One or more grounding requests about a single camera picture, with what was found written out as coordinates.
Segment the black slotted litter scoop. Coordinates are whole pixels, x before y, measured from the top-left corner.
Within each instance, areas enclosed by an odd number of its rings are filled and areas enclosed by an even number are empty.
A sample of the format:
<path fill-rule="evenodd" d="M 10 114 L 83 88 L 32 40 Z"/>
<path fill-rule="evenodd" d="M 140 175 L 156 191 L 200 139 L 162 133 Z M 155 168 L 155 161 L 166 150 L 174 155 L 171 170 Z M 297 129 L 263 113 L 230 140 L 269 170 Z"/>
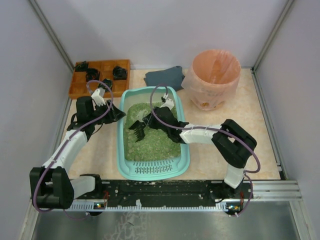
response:
<path fill-rule="evenodd" d="M 129 130 L 133 130 L 136 136 L 136 142 L 144 139 L 145 132 L 144 128 L 149 125 L 150 118 L 143 118 L 142 121 L 136 120 L 130 127 Z"/>

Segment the teal plastic litter box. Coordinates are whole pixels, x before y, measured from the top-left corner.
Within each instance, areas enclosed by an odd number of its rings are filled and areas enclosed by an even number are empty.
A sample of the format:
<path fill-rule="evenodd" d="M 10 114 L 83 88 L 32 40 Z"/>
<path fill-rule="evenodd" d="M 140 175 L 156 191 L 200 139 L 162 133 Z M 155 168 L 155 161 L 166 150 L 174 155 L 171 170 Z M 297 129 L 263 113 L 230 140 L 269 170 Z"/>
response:
<path fill-rule="evenodd" d="M 181 99 L 171 88 L 142 87 L 126 90 L 119 109 L 126 115 L 117 123 L 116 157 L 120 174 L 134 181 L 156 181 L 182 175 L 190 165 L 190 148 L 173 142 L 162 130 L 144 128 L 145 137 L 137 140 L 129 128 L 151 113 L 152 107 L 162 105 L 165 93 L 173 100 L 172 113 L 179 121 L 185 120 Z"/>

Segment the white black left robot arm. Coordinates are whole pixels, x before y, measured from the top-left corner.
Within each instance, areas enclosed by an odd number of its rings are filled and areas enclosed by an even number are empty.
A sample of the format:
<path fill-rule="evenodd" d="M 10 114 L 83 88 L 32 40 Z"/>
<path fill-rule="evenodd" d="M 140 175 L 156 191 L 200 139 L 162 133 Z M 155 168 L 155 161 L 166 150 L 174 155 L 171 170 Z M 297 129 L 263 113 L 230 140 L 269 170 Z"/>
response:
<path fill-rule="evenodd" d="M 42 166 L 32 168 L 29 173 L 32 205 L 38 212 L 69 209 L 78 197 L 101 190 L 102 180 L 98 174 L 86 173 L 70 179 L 68 172 L 96 126 L 116 123 L 125 115 L 113 99 L 102 101 L 90 96 L 77 99 L 76 113 L 61 144 Z"/>

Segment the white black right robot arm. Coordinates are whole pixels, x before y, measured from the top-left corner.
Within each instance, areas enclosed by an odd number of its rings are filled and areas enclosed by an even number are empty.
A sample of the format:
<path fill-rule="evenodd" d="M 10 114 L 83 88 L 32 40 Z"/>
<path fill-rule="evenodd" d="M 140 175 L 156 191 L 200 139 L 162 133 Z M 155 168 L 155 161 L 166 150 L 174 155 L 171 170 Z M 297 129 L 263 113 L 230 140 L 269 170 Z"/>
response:
<path fill-rule="evenodd" d="M 194 125 L 179 121 L 172 108 L 171 103 L 151 107 L 147 116 L 131 126 L 136 140 L 141 141 L 145 137 L 144 129 L 148 127 L 162 130 L 168 139 L 177 144 L 213 144 L 228 163 L 223 183 L 237 189 L 246 174 L 248 158 L 255 155 L 256 140 L 231 119 L 215 127 Z"/>

